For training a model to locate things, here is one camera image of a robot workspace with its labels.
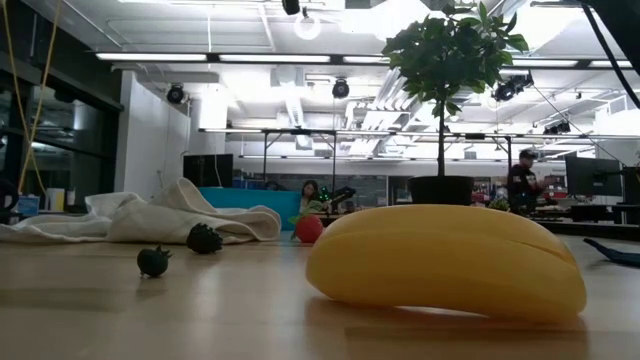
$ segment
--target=red ball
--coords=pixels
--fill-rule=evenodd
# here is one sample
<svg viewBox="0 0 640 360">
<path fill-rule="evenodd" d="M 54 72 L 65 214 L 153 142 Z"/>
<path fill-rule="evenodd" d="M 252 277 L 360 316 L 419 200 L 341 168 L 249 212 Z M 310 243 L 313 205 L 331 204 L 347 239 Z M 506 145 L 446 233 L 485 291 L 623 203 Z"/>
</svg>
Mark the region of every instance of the red ball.
<svg viewBox="0 0 640 360">
<path fill-rule="evenodd" d="M 296 224 L 296 236 L 305 244 L 313 244 L 322 235 L 324 226 L 319 217 L 307 215 Z"/>
</svg>

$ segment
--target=yellow banana toy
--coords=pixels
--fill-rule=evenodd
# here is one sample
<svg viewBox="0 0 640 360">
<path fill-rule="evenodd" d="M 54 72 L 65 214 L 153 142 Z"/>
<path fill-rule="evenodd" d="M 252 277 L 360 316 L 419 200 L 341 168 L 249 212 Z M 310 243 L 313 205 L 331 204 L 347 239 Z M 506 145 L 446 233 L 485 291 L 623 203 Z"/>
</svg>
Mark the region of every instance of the yellow banana toy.
<svg viewBox="0 0 640 360">
<path fill-rule="evenodd" d="M 506 212 L 391 206 L 331 224 L 307 280 L 328 297 L 373 306 L 426 306 L 556 322 L 586 305 L 580 270 L 551 232 Z"/>
</svg>

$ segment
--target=black strawberry toy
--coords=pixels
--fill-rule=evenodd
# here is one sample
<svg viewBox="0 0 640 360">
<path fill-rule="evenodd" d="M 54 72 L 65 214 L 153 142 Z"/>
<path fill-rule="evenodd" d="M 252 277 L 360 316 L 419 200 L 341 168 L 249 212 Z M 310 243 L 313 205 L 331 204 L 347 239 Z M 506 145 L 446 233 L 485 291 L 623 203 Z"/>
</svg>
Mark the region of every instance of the black strawberry toy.
<svg viewBox="0 0 640 360">
<path fill-rule="evenodd" d="M 211 254 L 222 249 L 222 237 L 206 224 L 197 224 L 189 232 L 187 247 L 198 254 Z"/>
<path fill-rule="evenodd" d="M 169 267 L 169 250 L 162 251 L 162 245 L 154 249 L 142 249 L 138 253 L 138 267 L 140 276 L 158 277 Z"/>
</svg>

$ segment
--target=potted plant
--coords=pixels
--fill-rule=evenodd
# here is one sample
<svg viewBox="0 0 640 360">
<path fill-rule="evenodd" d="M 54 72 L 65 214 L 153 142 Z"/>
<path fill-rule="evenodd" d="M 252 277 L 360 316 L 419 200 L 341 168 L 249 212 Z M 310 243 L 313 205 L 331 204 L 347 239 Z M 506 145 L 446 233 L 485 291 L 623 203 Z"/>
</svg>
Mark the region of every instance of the potted plant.
<svg viewBox="0 0 640 360">
<path fill-rule="evenodd" d="M 507 46 L 520 52 L 529 47 L 522 35 L 510 34 L 516 15 L 505 23 L 502 15 L 488 16 L 482 3 L 478 6 L 479 18 L 459 18 L 471 13 L 470 8 L 447 5 L 442 12 L 445 18 L 427 16 L 388 39 L 382 53 L 389 57 L 390 67 L 399 68 L 406 78 L 404 91 L 420 102 L 435 101 L 432 114 L 440 120 L 438 176 L 409 180 L 413 202 L 469 205 L 473 178 L 445 176 L 445 111 L 451 115 L 462 111 L 453 97 L 463 87 L 480 94 L 502 80 L 500 69 L 513 64 Z"/>
</svg>

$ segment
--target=blue box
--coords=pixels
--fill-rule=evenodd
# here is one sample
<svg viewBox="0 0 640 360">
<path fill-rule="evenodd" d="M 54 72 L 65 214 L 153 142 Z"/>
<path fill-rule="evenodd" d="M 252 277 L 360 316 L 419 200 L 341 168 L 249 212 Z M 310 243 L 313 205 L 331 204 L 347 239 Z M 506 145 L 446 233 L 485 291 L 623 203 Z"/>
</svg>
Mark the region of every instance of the blue box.
<svg viewBox="0 0 640 360">
<path fill-rule="evenodd" d="M 40 208 L 40 198 L 35 196 L 20 196 L 16 211 L 23 216 L 37 216 Z"/>
<path fill-rule="evenodd" d="M 293 230 L 289 218 L 300 212 L 301 194 L 295 191 L 229 189 L 217 187 L 199 188 L 202 196 L 215 208 L 248 209 L 263 205 L 280 215 L 282 230 Z"/>
</svg>

